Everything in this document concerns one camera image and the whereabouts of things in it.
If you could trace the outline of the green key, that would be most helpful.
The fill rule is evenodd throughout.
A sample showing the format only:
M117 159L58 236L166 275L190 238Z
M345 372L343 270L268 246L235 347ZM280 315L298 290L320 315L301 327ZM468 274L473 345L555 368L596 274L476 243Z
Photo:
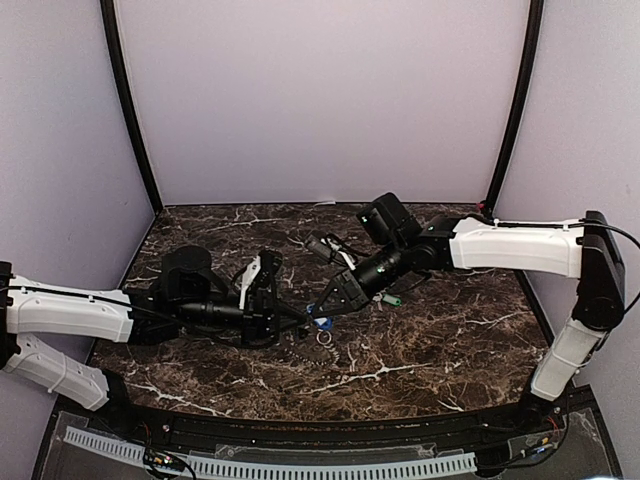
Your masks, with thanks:
M380 292L373 296L372 300L379 306L382 307L382 304L391 305L393 307L399 307L402 305L402 300L395 296L386 292Z

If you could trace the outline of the blue key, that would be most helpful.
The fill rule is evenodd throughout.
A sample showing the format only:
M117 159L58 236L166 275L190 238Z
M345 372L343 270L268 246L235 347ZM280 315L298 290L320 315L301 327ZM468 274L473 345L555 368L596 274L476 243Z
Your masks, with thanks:
M307 321L314 325L320 331L329 331L333 326L333 318L328 317L313 317L311 315L313 308L315 307L314 303L307 304L305 307L305 313L307 317Z

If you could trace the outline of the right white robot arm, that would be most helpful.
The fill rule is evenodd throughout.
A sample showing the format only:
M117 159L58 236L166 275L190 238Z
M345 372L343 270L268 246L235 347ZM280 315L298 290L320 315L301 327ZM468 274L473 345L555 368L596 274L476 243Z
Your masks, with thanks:
M628 312L626 271L617 228L599 211L581 219L544 222L438 216L422 226L397 196L386 193L357 215L380 251L335 275L316 300L313 318L346 315L408 272L498 268L574 278L576 303L531 376L528 397L510 413L521 434L534 432L564 391Z

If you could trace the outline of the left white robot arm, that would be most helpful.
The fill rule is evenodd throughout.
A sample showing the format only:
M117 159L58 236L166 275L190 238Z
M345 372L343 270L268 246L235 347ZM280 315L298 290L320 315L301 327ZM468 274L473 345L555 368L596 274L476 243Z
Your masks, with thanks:
M1 369L64 396L120 436L141 427L122 378L89 367L43 343L41 333L93 337L128 345L158 345L181 332L215 338L234 331L235 348L262 349L282 332L302 327L307 316L283 302L276 274L281 256L263 250L240 272L234 292L212 268L208 250L187 245L163 256L157 278L146 289L82 290L17 276L1 264Z

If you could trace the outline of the black disc with keyrings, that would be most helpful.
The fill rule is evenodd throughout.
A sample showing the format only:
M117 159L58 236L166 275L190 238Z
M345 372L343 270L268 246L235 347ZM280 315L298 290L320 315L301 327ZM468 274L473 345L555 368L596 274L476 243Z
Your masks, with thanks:
M296 361L311 366L335 366L340 353L327 331L309 327L298 328L284 336L283 346Z

